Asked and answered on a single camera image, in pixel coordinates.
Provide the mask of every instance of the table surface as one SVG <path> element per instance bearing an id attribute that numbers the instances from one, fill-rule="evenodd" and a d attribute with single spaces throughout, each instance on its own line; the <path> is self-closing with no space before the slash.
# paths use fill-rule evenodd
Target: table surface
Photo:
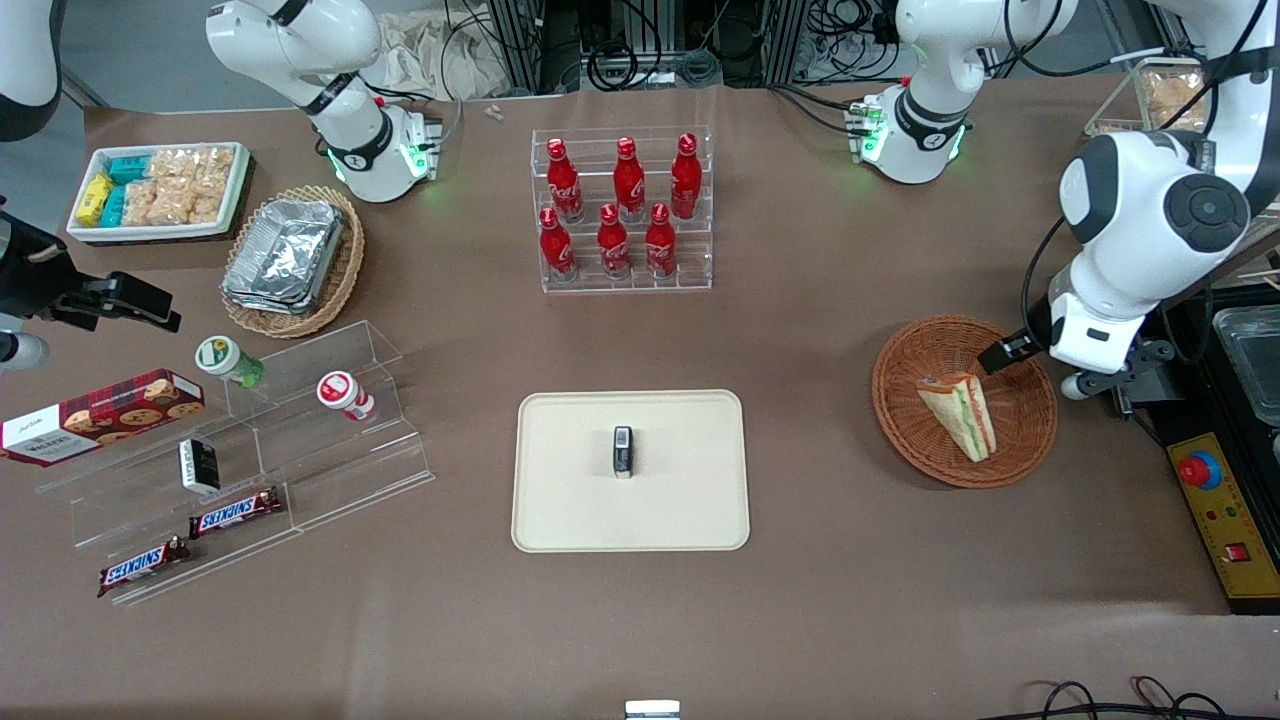
<path id="1" fill-rule="evenodd" d="M 989 83 L 964 152 L 923 187 L 851 165 L 838 133 L 764 91 L 502 101 L 502 123 L 468 105 L 438 182 L 358 205 L 369 251 L 334 325 L 367 318 L 404 351 L 406 413 L 438 479 L 127 610 L 93 598 L 96 559 L 72 550 L 67 505 L 33 492 L 41 473 L 4 465 L 3 714 L 617 717 L 626 700 L 672 697 L 695 719 L 943 719 L 1036 708 L 1037 682 L 1069 678 L 1130 702 L 1142 673 L 1280 714 L 1280 619 L 1226 615 L 1164 454 L 1137 428 L 1061 401 L 1039 471 L 955 491 L 908 466 L 872 413 L 872 364 L 904 324 L 1018 325 L 1059 176 L 1116 81 Z M 716 133 L 716 288 L 544 296 L 530 131 L 691 123 Z M 250 206 L 335 184 L 297 111 L 95 110 L 87 126 L 90 149 L 243 142 L 259 161 Z M 1073 246 L 1064 233 L 1037 282 Z M 173 291 L 182 332 L 40 324 L 54 356 L 0 375 L 0 416 L 156 366 L 193 373 L 212 333 L 259 356 L 285 347 L 227 318 L 225 252 L 73 243 L 86 272 Z M 746 546 L 516 550 L 521 400 L 657 388 L 741 397 Z"/>

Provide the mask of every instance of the coca-cola bottle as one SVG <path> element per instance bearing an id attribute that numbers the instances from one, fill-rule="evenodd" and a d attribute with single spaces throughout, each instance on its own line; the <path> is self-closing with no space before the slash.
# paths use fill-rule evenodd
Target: coca-cola bottle
<path id="1" fill-rule="evenodd" d="M 671 213 L 681 220 L 689 220 L 698 213 L 698 196 L 703 191 L 698 137 L 686 132 L 680 136 L 676 149 L 676 161 L 671 164 Z"/>
<path id="2" fill-rule="evenodd" d="M 543 258 L 550 270 L 552 282 L 567 283 L 577 278 L 577 263 L 573 261 L 573 249 L 570 246 L 568 231 L 559 224 L 554 208 L 543 208 L 538 220 L 543 225 Z"/>
<path id="3" fill-rule="evenodd" d="M 662 202 L 655 202 L 649 214 L 649 232 L 644 236 L 649 272 L 659 281 L 676 274 L 676 229 L 671 227 L 669 213 Z"/>
<path id="4" fill-rule="evenodd" d="M 618 223 L 618 208 L 605 202 L 600 208 L 600 232 L 595 234 L 600 243 L 600 261 L 609 279 L 625 281 L 631 277 L 631 255 L 627 252 L 627 229 Z"/>
<path id="5" fill-rule="evenodd" d="M 566 223 L 582 219 L 582 186 L 577 181 L 577 168 L 568 159 L 564 141 L 553 137 L 547 141 L 547 156 L 552 164 L 547 168 L 547 184 L 552 188 L 552 202 Z"/>
<path id="6" fill-rule="evenodd" d="M 622 222 L 643 223 L 645 218 L 644 168 L 636 160 L 636 141 L 618 140 L 618 164 L 613 167 L 613 192 L 618 196 Z"/>

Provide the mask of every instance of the acrylic bottle rack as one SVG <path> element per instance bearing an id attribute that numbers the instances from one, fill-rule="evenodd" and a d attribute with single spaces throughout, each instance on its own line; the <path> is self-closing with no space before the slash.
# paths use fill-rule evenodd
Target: acrylic bottle rack
<path id="1" fill-rule="evenodd" d="M 188 541 L 188 560 L 108 596 L 141 602 L 430 480 L 421 437 L 404 419 L 387 368 L 399 357 L 376 328 L 360 322 L 264 357 L 262 382 L 251 391 L 201 378 L 205 413 L 50 468 L 59 479 L 40 492 L 70 503 L 76 547 L 108 568 L 173 536 L 186 539 L 191 516 L 278 489 L 284 510 Z M 352 373 L 374 396 L 371 420 L 353 421 L 320 405 L 316 382 L 335 369 Z M 178 443 L 187 438 L 215 448 L 219 493 L 182 487 Z M 86 578 L 86 594 L 96 592 L 92 580 Z"/>
<path id="2" fill-rule="evenodd" d="M 644 247 L 645 229 L 649 227 L 648 213 L 645 213 L 643 223 L 625 225 L 627 250 L 631 255 L 631 277 L 621 281 L 611 279 L 604 273 L 595 234 L 600 228 L 600 206 L 616 201 L 613 167 L 618 159 L 618 138 L 632 137 L 636 141 L 636 159 L 640 160 L 645 172 L 645 202 L 652 208 L 654 202 L 671 201 L 671 163 L 676 158 L 676 142 L 686 132 L 698 136 L 698 160 L 703 165 L 703 187 L 698 201 L 698 213 L 691 219 L 671 218 L 672 227 L 676 229 L 676 273 L 660 281 L 649 273 Z M 547 169 L 550 165 L 550 159 L 547 156 L 547 141 L 553 137 L 564 141 L 568 158 L 577 168 L 579 182 L 582 186 L 582 219 L 564 225 L 570 233 L 579 269 L 577 278 L 567 283 L 552 281 L 547 260 L 538 245 L 540 234 L 538 211 L 552 205 L 550 188 L 547 186 Z M 689 292 L 709 290 L 714 277 L 712 190 L 716 168 L 713 160 L 712 133 L 707 126 L 534 131 L 530 152 L 534 211 L 530 215 L 530 227 L 534 233 L 531 247 L 538 256 L 543 292 Z"/>

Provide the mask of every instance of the yellow package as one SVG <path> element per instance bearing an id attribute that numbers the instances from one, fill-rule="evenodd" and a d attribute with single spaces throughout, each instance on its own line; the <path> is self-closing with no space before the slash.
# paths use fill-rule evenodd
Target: yellow package
<path id="1" fill-rule="evenodd" d="M 79 224 L 90 228 L 97 227 L 102 219 L 102 208 L 106 206 L 106 199 L 113 190 L 115 190 L 115 183 L 106 177 L 106 173 L 100 172 L 88 181 L 88 187 L 84 188 L 84 195 L 81 197 L 79 205 L 76 206 L 76 219 Z"/>

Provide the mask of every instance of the red button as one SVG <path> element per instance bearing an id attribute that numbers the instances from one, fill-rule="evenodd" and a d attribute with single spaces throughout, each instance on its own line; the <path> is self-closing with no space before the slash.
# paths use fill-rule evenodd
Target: red button
<path id="1" fill-rule="evenodd" d="M 1249 551 L 1245 550 L 1243 542 L 1233 542 L 1222 550 L 1226 551 L 1228 562 L 1248 562 L 1249 560 Z"/>
<path id="2" fill-rule="evenodd" d="M 1178 462 L 1178 477 L 1194 488 L 1203 487 L 1211 477 L 1208 462 L 1194 455 L 1188 455 Z"/>

